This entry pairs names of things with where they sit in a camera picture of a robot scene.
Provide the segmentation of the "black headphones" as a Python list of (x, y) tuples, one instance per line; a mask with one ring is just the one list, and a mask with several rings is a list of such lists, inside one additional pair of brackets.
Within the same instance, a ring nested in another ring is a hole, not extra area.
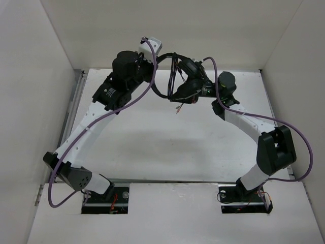
[(170, 76), (168, 79), (167, 94), (162, 94), (155, 84), (151, 89), (160, 98), (167, 99), (170, 102), (176, 101), (176, 92), (180, 85), (184, 84), (188, 79), (200, 79), (203, 83), (211, 81), (202, 65), (201, 61), (194, 61), (189, 57), (182, 56), (175, 52), (165, 53), (157, 58), (157, 63), (160, 64), (163, 60), (171, 59)]

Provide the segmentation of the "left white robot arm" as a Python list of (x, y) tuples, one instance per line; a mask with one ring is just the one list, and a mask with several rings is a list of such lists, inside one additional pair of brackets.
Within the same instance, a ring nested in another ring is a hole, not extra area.
[(95, 193), (101, 201), (109, 201), (114, 194), (114, 183), (94, 173), (83, 164), (90, 148), (103, 129), (123, 110), (129, 108), (148, 92), (136, 99), (132, 93), (143, 83), (154, 83), (157, 71), (156, 51), (121, 51), (113, 61), (111, 73), (99, 86), (92, 101), (75, 130), (54, 152), (46, 152), (43, 161), (51, 169), (48, 187), (49, 204), (52, 200), (54, 180), (60, 178), (73, 191)]

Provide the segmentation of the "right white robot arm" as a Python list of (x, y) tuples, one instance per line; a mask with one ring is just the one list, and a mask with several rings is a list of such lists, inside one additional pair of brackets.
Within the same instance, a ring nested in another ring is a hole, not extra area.
[(206, 75), (188, 76), (170, 100), (191, 104), (199, 97), (220, 97), (212, 102), (214, 113), (238, 127), (257, 144), (256, 164), (236, 181), (231, 193), (247, 200), (270, 176), (295, 162), (297, 156), (290, 129), (248, 116), (247, 110), (233, 96), (236, 88), (235, 77), (230, 72), (222, 72), (216, 83)]

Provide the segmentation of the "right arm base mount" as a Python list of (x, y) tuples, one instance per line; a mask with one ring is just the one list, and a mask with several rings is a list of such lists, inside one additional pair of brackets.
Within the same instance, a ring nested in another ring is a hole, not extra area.
[(273, 210), (272, 199), (263, 188), (246, 196), (239, 196), (235, 185), (219, 185), (217, 200), (223, 214), (270, 214)]

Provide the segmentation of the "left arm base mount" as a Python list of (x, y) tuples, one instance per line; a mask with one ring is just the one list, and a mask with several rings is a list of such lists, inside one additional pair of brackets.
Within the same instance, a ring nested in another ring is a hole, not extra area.
[(83, 203), (81, 213), (84, 215), (125, 215), (128, 214), (130, 183), (117, 182), (115, 184), (112, 196), (106, 200), (102, 195), (90, 192), (87, 196), (83, 193)]

